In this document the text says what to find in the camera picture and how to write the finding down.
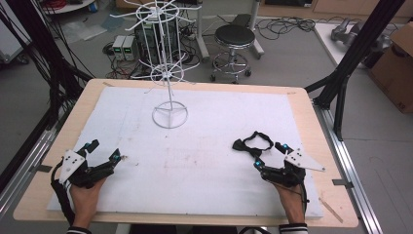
striped sleeve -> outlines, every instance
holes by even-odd
[[[308,234],[306,223],[291,223],[280,225],[280,234]]]
[[[67,229],[66,234],[92,234],[92,232],[85,228],[71,226]]]

stool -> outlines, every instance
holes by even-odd
[[[238,84],[238,74],[244,72],[246,76],[251,75],[251,69],[248,65],[248,60],[236,50],[250,47],[255,40],[254,33],[248,28],[236,24],[227,24],[219,27],[215,31],[215,41],[222,46],[228,47],[229,52],[218,54],[212,61],[214,67],[210,75],[210,81],[215,81],[215,72],[220,71],[226,74],[232,74],[236,80],[234,84]],[[219,64],[219,60],[226,60],[224,64]]]

table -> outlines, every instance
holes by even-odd
[[[54,167],[62,152],[73,148],[78,136],[83,130],[99,95],[105,87],[136,87],[153,88],[154,84],[147,81],[93,79],[73,108],[67,121],[62,127],[43,165]],[[331,156],[325,136],[304,89],[288,87],[261,87],[244,85],[196,84],[179,83],[173,86],[175,90],[191,91],[225,91],[258,94],[286,95],[297,125],[302,143],[307,153],[321,162],[326,168],[325,173],[313,173],[317,185],[319,201],[324,217],[308,219],[310,226],[325,227],[355,227],[358,224],[353,205],[344,186],[335,186],[332,179],[340,178],[335,162]],[[50,186],[49,173],[36,173],[20,200],[14,212],[17,220],[65,220],[61,212],[47,211],[46,207],[53,194]],[[209,225],[252,225],[275,226],[286,223],[284,218],[273,218],[255,215],[204,215],[204,214],[126,214],[98,213],[94,221],[123,222],[123,223],[163,223],[163,224],[209,224]]]

gray floor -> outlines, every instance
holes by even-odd
[[[86,25],[102,24],[108,9],[97,14],[87,11],[60,16],[63,23],[80,20]],[[219,19],[205,19],[206,28]],[[91,41],[70,44],[74,53],[96,76],[110,72],[110,62],[101,52],[114,36],[128,35],[121,27],[95,37]],[[306,87],[331,73],[335,67],[315,32],[293,29],[276,41],[257,39],[265,51],[261,59],[244,51],[252,67],[250,77],[240,78],[245,85]],[[206,45],[215,55],[221,49],[210,36]],[[209,82],[210,62],[185,73],[192,82]],[[217,75],[216,83],[231,83],[232,77]],[[310,93],[314,98],[319,91]],[[0,70],[0,171],[3,171],[31,130],[48,108],[48,86],[33,64],[11,64]],[[413,115],[400,113],[367,75],[358,69],[352,75],[346,98],[343,137],[356,165],[358,175],[384,233],[413,233]],[[13,219],[19,196],[0,220],[0,233],[63,233],[65,222],[27,222]],[[94,233],[115,233],[116,224],[96,223]],[[364,233],[356,228],[314,228],[312,233]]]

human hand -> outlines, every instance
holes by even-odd
[[[281,184],[273,183],[280,195],[282,206],[285,210],[289,223],[304,223],[304,210],[301,198],[300,185],[284,187]]]
[[[99,198],[100,188],[106,178],[98,181],[92,188],[78,187],[74,184],[70,186],[73,205],[75,207],[75,220],[73,226],[88,229],[94,215]]]

